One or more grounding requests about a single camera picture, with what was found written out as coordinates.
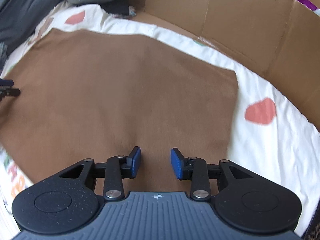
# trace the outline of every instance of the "white sheet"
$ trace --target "white sheet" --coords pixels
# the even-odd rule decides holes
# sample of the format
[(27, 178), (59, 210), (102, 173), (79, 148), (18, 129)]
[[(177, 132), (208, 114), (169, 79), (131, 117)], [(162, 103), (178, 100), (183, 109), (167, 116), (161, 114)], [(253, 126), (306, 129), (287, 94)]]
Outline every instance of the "white sheet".
[[(268, 81), (215, 49), (198, 44), (191, 38), (156, 25), (114, 19), (98, 5), (72, 7), (66, 2), (60, 3), (39, 24), (36, 33), (28, 39), (29, 42), (35, 40), (45, 23), (48, 28), (42, 37), (52, 28), (66, 32), (87, 29), (108, 34), (142, 34), (210, 64), (234, 70), (238, 79), (239, 95), (228, 148), (228, 158), (297, 194), (302, 202), (303, 210), (295, 232), (299, 236), (304, 233), (320, 198), (320, 172), (318, 172), (320, 167), (320, 134), (314, 125), (309, 123), (305, 116)], [(10, 55), (1, 75), (2, 78), (34, 44), (33, 41), (29, 45), (28, 41)], [(258, 124), (246, 120), (244, 117), (248, 106), (266, 98), (269, 98), (267, 99), (269, 102), (275, 103), (276, 117), (268, 124)], [(0, 172), (1, 170), (7, 172), (7, 169), (0, 162)], [(1, 177), (2, 193), (11, 192), (9, 184), (5, 177)], [(12, 203), (12, 198), (6, 199), (6, 201)], [(6, 216), (6, 218), (1, 216), (0, 213), (1, 222), (3, 219), (7, 219), (7, 223), (12, 223), (12, 218), (8, 218), (10, 216)], [(2, 227), (0, 230), (1, 239), (10, 239), (18, 233), (18, 230), (14, 231), (13, 229), (8, 229), (6, 233), (3, 233), (6, 228)]]

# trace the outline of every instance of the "bed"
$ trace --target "bed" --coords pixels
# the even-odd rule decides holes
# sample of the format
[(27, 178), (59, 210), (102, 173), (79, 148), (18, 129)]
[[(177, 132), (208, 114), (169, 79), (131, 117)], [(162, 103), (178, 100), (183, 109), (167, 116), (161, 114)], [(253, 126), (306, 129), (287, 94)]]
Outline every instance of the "bed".
[[(1, 78), (5, 78), (52, 28), (65, 32), (86, 29), (115, 35), (146, 35), (205, 62), (235, 71), (239, 92), (228, 159), (297, 194), (303, 210), (295, 232), (303, 235), (320, 198), (320, 134), (268, 81), (192, 38), (156, 25), (115, 19), (99, 5), (75, 7), (66, 1), (57, 5), (37, 26), (35, 33), (11, 53)], [(0, 151), (0, 177), (0, 239), (7, 240), (19, 232), (11, 215), (12, 201), (32, 182), (3, 147)]]

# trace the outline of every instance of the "silver screw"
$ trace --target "silver screw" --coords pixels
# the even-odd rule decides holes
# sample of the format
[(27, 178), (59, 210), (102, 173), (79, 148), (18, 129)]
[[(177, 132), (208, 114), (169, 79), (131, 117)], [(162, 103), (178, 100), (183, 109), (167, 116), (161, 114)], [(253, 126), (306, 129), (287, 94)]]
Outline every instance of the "silver screw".
[(121, 192), (119, 190), (108, 190), (106, 196), (108, 198), (117, 198), (121, 196)]
[(207, 196), (209, 196), (209, 193), (205, 190), (199, 189), (193, 192), (193, 195), (196, 198), (206, 198)]

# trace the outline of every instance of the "brown fabric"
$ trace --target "brown fabric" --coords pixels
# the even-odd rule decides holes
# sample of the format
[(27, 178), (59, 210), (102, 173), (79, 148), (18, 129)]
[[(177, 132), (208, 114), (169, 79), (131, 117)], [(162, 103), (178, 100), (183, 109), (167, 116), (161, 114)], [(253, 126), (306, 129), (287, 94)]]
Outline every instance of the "brown fabric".
[(126, 190), (189, 191), (171, 169), (171, 148), (208, 163), (226, 157), (235, 73), (151, 38), (51, 30), (8, 78), (21, 95), (0, 104), (0, 141), (33, 182), (140, 146)]

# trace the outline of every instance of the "crosshair logo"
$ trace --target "crosshair logo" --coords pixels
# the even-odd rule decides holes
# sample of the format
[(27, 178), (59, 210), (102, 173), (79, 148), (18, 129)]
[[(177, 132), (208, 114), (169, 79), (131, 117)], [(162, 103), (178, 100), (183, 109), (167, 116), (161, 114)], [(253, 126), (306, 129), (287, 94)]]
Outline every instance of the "crosshair logo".
[(153, 197), (156, 198), (156, 199), (160, 199), (160, 198), (162, 198), (162, 195), (160, 195), (160, 194), (155, 194)]

